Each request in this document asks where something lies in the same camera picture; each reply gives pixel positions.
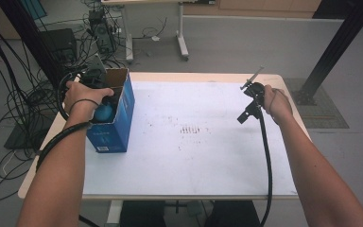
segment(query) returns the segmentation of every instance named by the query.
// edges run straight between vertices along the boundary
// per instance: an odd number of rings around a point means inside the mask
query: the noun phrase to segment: desk leg
[[[123,29],[125,30],[126,34],[126,61],[128,63],[131,63],[134,57],[132,56],[132,38],[129,32],[129,26],[127,22],[128,14],[126,13],[126,7],[125,6],[120,7],[120,12],[123,18],[123,27],[124,27]]]
[[[118,227],[120,220],[120,213],[122,212],[123,201],[111,201],[109,209],[108,220],[105,227]]]
[[[185,45],[184,36],[182,35],[182,12],[183,12],[183,4],[179,3],[179,30],[176,32],[176,37],[178,38],[179,47],[181,48],[181,55],[188,61],[188,51],[187,46]]]

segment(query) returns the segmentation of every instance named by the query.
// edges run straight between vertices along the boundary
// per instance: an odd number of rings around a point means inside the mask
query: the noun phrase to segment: concrete floor
[[[129,68],[134,72],[253,73],[259,65],[265,65],[263,73],[307,78],[340,25],[338,20],[185,17],[189,61],[180,57],[174,30],[166,27],[159,42],[134,41],[135,60]],[[10,44],[22,52],[19,42]],[[31,64],[38,67],[33,60]],[[20,65],[14,63],[13,66],[21,71]],[[24,74],[18,73],[16,77],[25,90],[29,88]],[[363,28],[322,86],[350,128],[308,130],[309,134],[363,203]],[[0,117],[8,110],[7,94],[8,89],[0,77]],[[0,125],[0,160],[9,152],[3,144],[13,127],[13,120]],[[19,164],[15,162],[9,162],[6,169]],[[17,173],[25,171],[28,165]],[[4,181],[0,186],[0,198],[16,191],[22,179]],[[262,218],[266,202],[254,203]],[[211,204],[205,204],[210,212]],[[0,226],[13,226],[21,205],[16,195],[0,201]],[[107,201],[85,201],[81,214],[103,226],[108,205]],[[164,218],[169,227],[199,226],[194,217],[188,217],[185,208],[181,208],[179,214],[175,213],[175,208],[166,208]],[[204,220],[205,215],[200,215],[201,226]],[[267,226],[306,226],[300,202],[274,201]]]

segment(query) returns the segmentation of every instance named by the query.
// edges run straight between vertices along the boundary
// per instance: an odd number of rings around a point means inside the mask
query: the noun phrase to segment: black metal stand
[[[316,105],[314,94],[326,79],[337,61],[346,51],[355,36],[363,27],[363,1],[357,1],[355,7],[344,20],[337,34],[329,43],[314,70],[300,91],[293,92],[298,105]]]

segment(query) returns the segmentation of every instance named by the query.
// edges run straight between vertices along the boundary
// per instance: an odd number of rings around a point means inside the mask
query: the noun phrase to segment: white table
[[[134,59],[132,53],[132,38],[128,25],[128,14],[126,5],[128,4],[152,4],[152,3],[177,3],[179,4],[179,30],[176,31],[176,37],[179,42],[181,55],[188,61],[188,51],[185,44],[184,36],[182,34],[182,15],[183,3],[182,2],[195,2],[196,0],[101,0],[102,5],[105,6],[118,6],[123,18],[123,27],[126,34],[126,61],[131,63]]]
[[[83,199],[265,199],[268,174],[259,121],[251,116],[240,125],[236,120],[251,102],[239,89],[250,77],[131,72],[136,101],[128,151],[97,153],[87,140]],[[287,91],[278,75],[259,75],[255,81]],[[297,199],[279,127],[264,116],[273,198]],[[43,146],[63,125],[58,114]],[[20,198],[26,196],[37,159],[19,189]]]

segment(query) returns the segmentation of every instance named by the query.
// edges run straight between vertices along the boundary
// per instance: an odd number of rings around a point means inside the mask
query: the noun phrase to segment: blue box
[[[114,90],[121,90],[114,119],[111,123],[94,123],[87,130],[87,137],[96,152],[126,152],[135,101],[129,69],[107,69],[105,82]]]

